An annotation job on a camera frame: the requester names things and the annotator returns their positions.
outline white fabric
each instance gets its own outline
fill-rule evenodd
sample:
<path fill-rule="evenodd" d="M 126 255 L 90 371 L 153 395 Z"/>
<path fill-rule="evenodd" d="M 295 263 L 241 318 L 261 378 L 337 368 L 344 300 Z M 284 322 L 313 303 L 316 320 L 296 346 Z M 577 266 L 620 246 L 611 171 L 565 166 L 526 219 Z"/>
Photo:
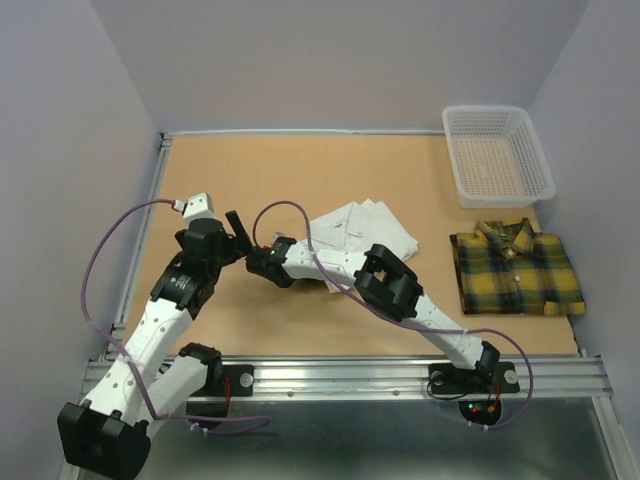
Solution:
<path fill-rule="evenodd" d="M 311 238 L 316 250 L 364 252 L 380 243 L 402 260 L 418 251 L 418 242 L 405 230 L 384 202 L 370 199 L 347 205 L 311 221 Z M 329 282 L 329 291 L 339 291 Z"/>

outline yellow and black plaid shirt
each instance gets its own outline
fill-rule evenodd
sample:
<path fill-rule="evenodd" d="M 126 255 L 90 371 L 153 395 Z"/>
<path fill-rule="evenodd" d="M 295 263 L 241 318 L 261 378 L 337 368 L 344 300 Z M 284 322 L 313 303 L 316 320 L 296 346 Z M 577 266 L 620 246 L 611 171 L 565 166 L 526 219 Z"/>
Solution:
<path fill-rule="evenodd" d="M 562 242 L 528 219 L 478 222 L 474 233 L 450 238 L 464 313 L 585 313 Z"/>

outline tan tabletop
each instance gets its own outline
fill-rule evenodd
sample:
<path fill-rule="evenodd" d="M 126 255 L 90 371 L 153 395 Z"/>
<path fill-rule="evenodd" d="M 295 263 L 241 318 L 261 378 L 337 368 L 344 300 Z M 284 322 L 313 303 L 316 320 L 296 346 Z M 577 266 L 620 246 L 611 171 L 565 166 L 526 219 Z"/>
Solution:
<path fill-rule="evenodd" d="M 299 202 L 310 218 L 350 201 L 384 201 L 419 242 L 408 265 L 434 303 L 460 325 L 502 330 L 531 354 L 577 351 L 566 317 L 462 314 L 449 234 L 472 231 L 478 219 L 526 216 L 536 228 L 537 221 L 531 208 L 460 208 L 442 136 L 178 137 L 167 162 L 160 197 L 184 200 L 208 192 L 218 218 L 237 210 L 249 232 L 256 214 L 276 200 Z M 178 251 L 173 235 L 182 228 L 180 215 L 157 208 L 127 336 Z M 305 236 L 300 214 L 288 206 L 263 217 L 258 241 L 271 244 L 275 231 Z M 500 338 L 487 339 L 503 353 L 516 353 Z M 223 270 L 214 296 L 172 353 L 188 342 L 214 346 L 226 355 L 441 353 L 419 334 L 375 318 L 344 295 L 330 294 L 323 284 L 280 289 L 247 273 L 243 261 Z"/>

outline white plastic basket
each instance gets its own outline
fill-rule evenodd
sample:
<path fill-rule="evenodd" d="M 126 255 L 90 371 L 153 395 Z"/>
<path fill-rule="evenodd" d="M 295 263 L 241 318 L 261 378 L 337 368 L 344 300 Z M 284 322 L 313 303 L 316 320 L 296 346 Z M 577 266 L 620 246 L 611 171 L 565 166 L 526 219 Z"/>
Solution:
<path fill-rule="evenodd" d="M 442 112 L 464 208 L 519 208 L 556 194 L 529 114 L 518 107 L 459 106 Z"/>

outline gray wall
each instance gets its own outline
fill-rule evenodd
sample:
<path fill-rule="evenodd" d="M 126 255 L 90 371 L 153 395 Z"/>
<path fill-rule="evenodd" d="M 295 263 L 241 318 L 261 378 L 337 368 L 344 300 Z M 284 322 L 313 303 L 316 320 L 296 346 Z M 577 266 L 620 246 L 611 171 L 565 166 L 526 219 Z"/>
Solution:
<path fill-rule="evenodd" d="M 87 0 L 3 2 L 0 65 L 0 476 L 40 480 L 57 478 L 55 419 L 98 346 L 80 315 L 85 263 L 148 191 L 157 135 Z M 105 323 L 132 236 L 91 284 Z"/>
<path fill-rule="evenodd" d="M 156 126 L 442 128 L 528 107 L 587 0 L 92 0 Z"/>
<path fill-rule="evenodd" d="M 640 459 L 640 2 L 592 0 L 531 109 L 558 186 L 539 206 L 587 300 L 578 340 L 602 354 Z"/>

